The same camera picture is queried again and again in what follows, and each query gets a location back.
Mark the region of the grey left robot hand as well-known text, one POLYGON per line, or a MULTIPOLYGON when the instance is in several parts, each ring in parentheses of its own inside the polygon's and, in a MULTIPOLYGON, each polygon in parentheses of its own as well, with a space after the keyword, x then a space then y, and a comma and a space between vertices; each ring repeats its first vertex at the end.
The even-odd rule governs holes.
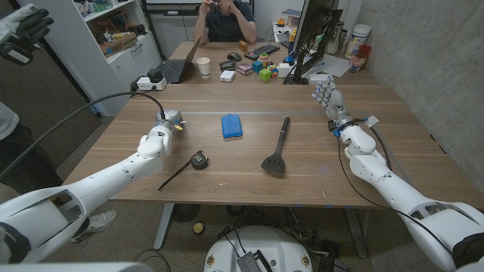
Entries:
POLYGON ((183 125, 185 124, 180 110, 159 111, 155 115, 155 121, 156 126, 165 127, 171 132, 174 132, 174 130, 183 130, 183 125))

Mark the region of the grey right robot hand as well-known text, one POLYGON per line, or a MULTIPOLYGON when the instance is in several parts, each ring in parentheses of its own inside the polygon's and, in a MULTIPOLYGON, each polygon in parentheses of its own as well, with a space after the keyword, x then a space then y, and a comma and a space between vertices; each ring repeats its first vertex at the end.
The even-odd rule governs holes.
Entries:
POLYGON ((333 123, 330 126, 331 131, 341 132, 344 128, 354 124, 352 117, 349 116, 342 93, 330 76, 325 82, 319 82, 316 85, 312 98, 323 106, 326 115, 333 123))

